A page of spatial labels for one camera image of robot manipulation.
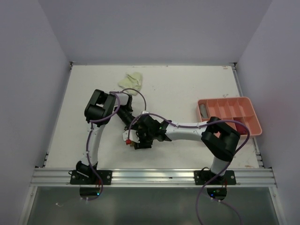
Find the pale green underwear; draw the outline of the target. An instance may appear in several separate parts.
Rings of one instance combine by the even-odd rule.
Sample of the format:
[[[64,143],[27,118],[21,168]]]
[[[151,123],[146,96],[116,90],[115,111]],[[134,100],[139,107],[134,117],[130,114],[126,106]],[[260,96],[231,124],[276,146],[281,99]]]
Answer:
[[[142,73],[126,73],[125,78],[118,82],[118,86],[121,87],[126,93],[135,96],[138,94],[138,91],[141,90],[142,82]]]

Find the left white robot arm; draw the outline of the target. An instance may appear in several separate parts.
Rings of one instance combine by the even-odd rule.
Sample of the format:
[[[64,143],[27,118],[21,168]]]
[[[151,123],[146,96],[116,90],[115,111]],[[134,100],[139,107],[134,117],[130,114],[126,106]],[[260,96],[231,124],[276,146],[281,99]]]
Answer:
[[[94,90],[84,110],[84,116],[90,125],[86,150],[81,160],[72,171],[72,179],[79,184],[95,184],[101,181],[97,172],[98,150],[105,126],[111,117],[120,114],[121,110],[128,109],[132,112],[132,95],[124,92],[105,93]]]

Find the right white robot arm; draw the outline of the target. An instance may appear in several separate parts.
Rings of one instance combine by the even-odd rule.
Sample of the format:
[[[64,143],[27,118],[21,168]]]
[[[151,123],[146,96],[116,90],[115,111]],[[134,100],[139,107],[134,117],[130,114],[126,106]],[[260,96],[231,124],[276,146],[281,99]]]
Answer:
[[[240,140],[240,134],[225,120],[211,117],[205,122],[185,124],[171,120],[158,122],[152,115],[152,113],[140,115],[129,125],[128,132],[131,133],[133,130],[138,138],[135,148],[150,148],[154,140],[202,142],[214,156],[209,172],[210,181],[219,184],[225,179],[226,169],[233,160]]]

